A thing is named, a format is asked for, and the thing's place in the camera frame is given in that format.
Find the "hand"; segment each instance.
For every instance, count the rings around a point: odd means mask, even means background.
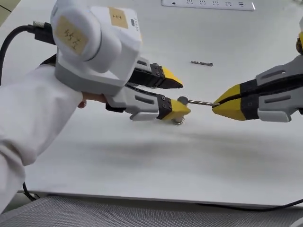
[[[87,100],[92,100],[92,101],[97,101],[101,103],[106,103],[106,99],[104,95],[95,95],[87,92],[82,92],[83,94],[83,100],[82,102],[78,105],[78,108],[83,109],[86,107]]]

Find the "cable connector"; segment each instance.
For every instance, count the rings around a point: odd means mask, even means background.
[[[55,41],[53,40],[53,30],[50,23],[34,21],[33,25],[28,26],[31,28],[28,32],[33,33],[36,40],[56,45]]]

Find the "metal rod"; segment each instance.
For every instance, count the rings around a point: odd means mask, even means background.
[[[191,61],[192,64],[198,64],[198,65],[206,65],[212,67],[214,64],[212,63],[206,63],[206,62],[200,62],[200,61]]]
[[[197,105],[209,105],[209,106],[220,105],[219,103],[208,103],[208,102],[195,101],[195,100],[189,100],[188,103],[190,103],[190,104],[197,104]]]

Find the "label sticker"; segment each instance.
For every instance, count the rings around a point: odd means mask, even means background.
[[[82,54],[89,39],[66,17],[59,18],[55,35],[76,54]]]
[[[116,9],[114,7],[108,7],[108,8],[109,8],[110,20],[112,22],[112,25],[128,29],[128,24],[124,11],[120,9]]]

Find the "white lab coat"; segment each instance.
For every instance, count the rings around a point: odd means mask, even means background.
[[[24,166],[47,149],[83,99],[55,78],[54,69],[42,65],[0,87],[0,213],[21,189]]]

